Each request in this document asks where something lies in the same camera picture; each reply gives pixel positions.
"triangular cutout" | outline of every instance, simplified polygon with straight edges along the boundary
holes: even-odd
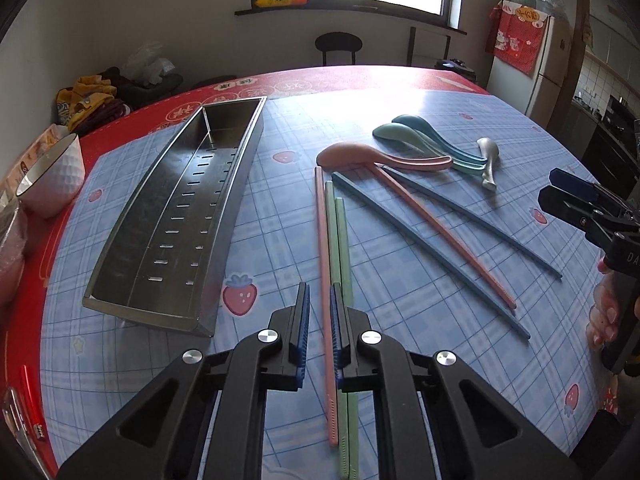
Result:
[[[491,448],[516,437],[518,434],[516,425],[506,418],[471,381],[461,381],[460,390],[471,411],[480,442],[484,447]]]
[[[139,410],[131,415],[119,428],[120,436],[153,447],[162,430],[164,418],[176,391],[178,381],[169,380]]]

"pink spoon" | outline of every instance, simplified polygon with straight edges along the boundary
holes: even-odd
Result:
[[[450,156],[434,158],[401,158],[387,155],[368,144],[359,142],[336,142],[325,148],[316,157],[316,163],[323,168],[333,169],[350,164],[386,164],[401,170],[439,171],[450,168],[453,161]]]

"refrigerator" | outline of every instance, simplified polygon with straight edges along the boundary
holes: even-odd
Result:
[[[494,56],[487,91],[546,129],[569,64],[573,31],[567,20],[549,16],[530,75]]]

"hand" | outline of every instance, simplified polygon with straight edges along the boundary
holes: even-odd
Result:
[[[602,260],[598,262],[598,270],[604,274],[604,278],[593,290],[594,305],[589,312],[589,324],[586,330],[587,341],[593,350],[616,338],[617,322],[620,316],[620,306],[613,292],[613,272]],[[636,300],[634,311],[636,317],[640,319],[640,298]]]

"pink chopstick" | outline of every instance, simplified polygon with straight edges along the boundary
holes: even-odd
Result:
[[[458,240],[449,229],[447,229],[435,216],[433,216],[427,208],[425,208],[420,202],[418,202],[396,179],[386,174],[383,170],[377,167],[375,164],[367,164],[367,169],[373,173],[373,175],[384,184],[387,184],[396,193],[398,193],[405,202],[410,205],[415,212],[417,212],[422,218],[424,218],[437,232],[444,236],[453,246],[453,248],[471,264],[471,266],[482,276],[491,288],[500,296],[507,306],[511,310],[516,309],[516,302],[505,290],[505,288],[496,280],[492,274],[484,267],[484,265],[476,258],[476,256],[465,247],[465,245]]]
[[[334,371],[334,341],[331,328],[331,274],[329,272],[329,235],[326,226],[324,177],[316,166],[316,212],[318,213],[318,249],[320,253],[320,295],[322,301],[322,335],[324,337],[324,389],[326,390],[329,446],[338,445],[338,411]]]

